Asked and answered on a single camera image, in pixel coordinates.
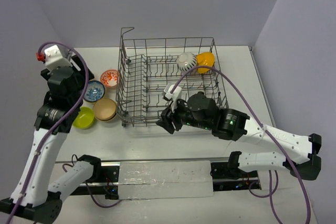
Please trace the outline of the large orange plastic bowl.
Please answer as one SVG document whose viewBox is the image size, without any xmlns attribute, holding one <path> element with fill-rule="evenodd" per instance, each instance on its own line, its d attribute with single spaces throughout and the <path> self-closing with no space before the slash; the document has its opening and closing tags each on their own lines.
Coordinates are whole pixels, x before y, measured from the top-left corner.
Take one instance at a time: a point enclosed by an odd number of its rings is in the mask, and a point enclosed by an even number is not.
<svg viewBox="0 0 336 224">
<path fill-rule="evenodd" d="M 197 60 L 197 65 L 198 66 L 213 67 L 213 65 L 215 63 L 215 56 L 212 52 L 203 52 L 203 53 L 198 54 L 196 56 L 196 60 Z M 199 74 L 205 74 L 208 71 L 210 71 L 210 69 L 208 69 L 208 68 L 198 68 L 197 69 L 197 72 Z"/>
</svg>

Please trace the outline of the white striped ceramic bowl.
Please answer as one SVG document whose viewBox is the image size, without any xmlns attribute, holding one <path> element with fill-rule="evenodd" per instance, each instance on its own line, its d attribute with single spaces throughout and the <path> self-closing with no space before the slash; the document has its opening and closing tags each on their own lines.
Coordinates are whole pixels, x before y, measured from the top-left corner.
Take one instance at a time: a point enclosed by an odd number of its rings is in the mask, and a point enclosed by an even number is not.
<svg viewBox="0 0 336 224">
<path fill-rule="evenodd" d="M 187 72 L 197 66 L 197 59 L 193 53 L 184 52 L 178 56 L 176 63 L 181 72 Z"/>
</svg>

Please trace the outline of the blue floral ceramic bowl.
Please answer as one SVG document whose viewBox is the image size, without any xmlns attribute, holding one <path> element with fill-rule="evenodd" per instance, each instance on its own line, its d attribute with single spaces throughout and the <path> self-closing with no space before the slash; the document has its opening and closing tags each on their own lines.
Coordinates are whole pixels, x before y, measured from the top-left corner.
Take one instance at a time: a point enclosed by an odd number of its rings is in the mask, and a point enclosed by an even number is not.
<svg viewBox="0 0 336 224">
<path fill-rule="evenodd" d="M 83 99 L 86 102 L 95 103 L 104 97 L 105 92 L 105 86 L 100 81 L 91 80 L 88 82 Z"/>
</svg>

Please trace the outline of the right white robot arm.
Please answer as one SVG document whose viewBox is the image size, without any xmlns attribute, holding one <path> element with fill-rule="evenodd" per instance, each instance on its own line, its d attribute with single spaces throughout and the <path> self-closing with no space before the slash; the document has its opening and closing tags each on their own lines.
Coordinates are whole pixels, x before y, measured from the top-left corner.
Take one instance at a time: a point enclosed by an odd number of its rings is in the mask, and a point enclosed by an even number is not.
<svg viewBox="0 0 336 224">
<path fill-rule="evenodd" d="M 187 125 L 208 130 L 221 140 L 266 149 L 264 153 L 231 152 L 227 167 L 233 177 L 255 170 L 287 169 L 294 177 L 315 180 L 321 171 L 320 135 L 295 135 L 269 125 L 259 125 L 246 113 L 219 108 L 215 100 L 207 98 L 203 92 L 192 95 L 187 101 L 173 100 L 161 112 L 156 124 L 170 134 Z"/>
</svg>

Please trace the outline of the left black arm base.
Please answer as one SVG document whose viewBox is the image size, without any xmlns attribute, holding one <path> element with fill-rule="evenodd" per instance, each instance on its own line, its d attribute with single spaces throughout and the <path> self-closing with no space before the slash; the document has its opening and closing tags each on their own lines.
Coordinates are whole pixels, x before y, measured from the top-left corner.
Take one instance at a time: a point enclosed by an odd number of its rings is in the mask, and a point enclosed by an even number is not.
<svg viewBox="0 0 336 224">
<path fill-rule="evenodd" d="M 119 171 L 117 163 L 102 163 L 101 172 L 92 182 L 80 184 L 71 196 L 103 196 L 106 200 L 119 200 Z"/>
</svg>

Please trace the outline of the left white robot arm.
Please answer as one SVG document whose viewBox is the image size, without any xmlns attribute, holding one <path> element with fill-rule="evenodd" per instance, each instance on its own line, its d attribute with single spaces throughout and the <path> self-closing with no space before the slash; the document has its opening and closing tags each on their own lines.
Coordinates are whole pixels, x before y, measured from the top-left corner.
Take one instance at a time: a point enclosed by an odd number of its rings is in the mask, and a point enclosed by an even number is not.
<svg viewBox="0 0 336 224">
<path fill-rule="evenodd" d="M 46 69 L 41 75 L 49 87 L 37 112 L 33 145 L 23 174 L 11 196 L 1 200 L 1 212 L 34 222 L 53 223 L 63 202 L 80 184 L 101 178 L 101 160 L 81 156 L 74 167 L 55 182 L 50 177 L 58 153 L 70 132 L 88 86 L 88 68 L 77 70 L 63 56 L 38 56 Z"/>
</svg>

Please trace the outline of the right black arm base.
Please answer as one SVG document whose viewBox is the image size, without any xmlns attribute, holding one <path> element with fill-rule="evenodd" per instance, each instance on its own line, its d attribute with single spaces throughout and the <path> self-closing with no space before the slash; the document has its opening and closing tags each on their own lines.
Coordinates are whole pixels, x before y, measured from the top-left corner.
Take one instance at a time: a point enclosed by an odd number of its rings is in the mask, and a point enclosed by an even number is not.
<svg viewBox="0 0 336 224">
<path fill-rule="evenodd" d="M 230 169 L 228 158 L 211 159 L 210 164 L 214 192 L 261 189 L 258 173 L 255 170 L 247 173 L 238 169 Z"/>
</svg>

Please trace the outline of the clear plastic tape sheet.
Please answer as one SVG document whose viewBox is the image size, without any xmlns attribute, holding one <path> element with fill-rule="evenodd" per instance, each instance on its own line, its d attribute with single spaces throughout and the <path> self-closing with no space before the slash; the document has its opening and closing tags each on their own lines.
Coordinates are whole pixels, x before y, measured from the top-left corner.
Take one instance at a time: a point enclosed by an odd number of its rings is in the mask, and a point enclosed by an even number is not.
<svg viewBox="0 0 336 224">
<path fill-rule="evenodd" d="M 209 161 L 121 163 L 118 195 L 122 200 L 213 196 Z"/>
</svg>

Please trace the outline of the red patterned white bowl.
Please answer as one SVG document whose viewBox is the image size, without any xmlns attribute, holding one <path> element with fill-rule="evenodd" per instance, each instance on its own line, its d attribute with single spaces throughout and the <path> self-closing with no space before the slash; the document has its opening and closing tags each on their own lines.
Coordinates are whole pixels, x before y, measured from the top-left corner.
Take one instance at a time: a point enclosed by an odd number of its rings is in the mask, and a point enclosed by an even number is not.
<svg viewBox="0 0 336 224">
<path fill-rule="evenodd" d="M 119 72 L 116 69 L 108 69 L 100 76 L 100 82 L 110 89 L 115 89 L 119 83 Z"/>
</svg>

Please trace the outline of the lime green plastic bowl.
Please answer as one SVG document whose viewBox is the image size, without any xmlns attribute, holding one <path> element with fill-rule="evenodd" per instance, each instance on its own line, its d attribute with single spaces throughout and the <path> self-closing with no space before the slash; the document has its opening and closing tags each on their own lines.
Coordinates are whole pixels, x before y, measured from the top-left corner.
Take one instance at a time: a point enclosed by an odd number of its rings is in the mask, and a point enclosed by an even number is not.
<svg viewBox="0 0 336 224">
<path fill-rule="evenodd" d="M 72 125 L 78 129 L 88 129 L 93 125 L 94 120 L 93 110 L 89 107 L 82 106 Z"/>
</svg>

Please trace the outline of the tan ceramic bowl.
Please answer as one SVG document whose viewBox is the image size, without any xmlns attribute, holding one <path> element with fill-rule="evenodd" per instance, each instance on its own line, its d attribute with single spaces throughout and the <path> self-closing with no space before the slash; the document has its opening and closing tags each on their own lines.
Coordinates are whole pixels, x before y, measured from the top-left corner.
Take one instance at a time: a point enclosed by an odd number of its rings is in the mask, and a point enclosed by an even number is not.
<svg viewBox="0 0 336 224">
<path fill-rule="evenodd" d="M 93 106 L 93 113 L 99 121 L 110 121 L 117 114 L 117 104 L 112 99 L 100 99 Z"/>
</svg>

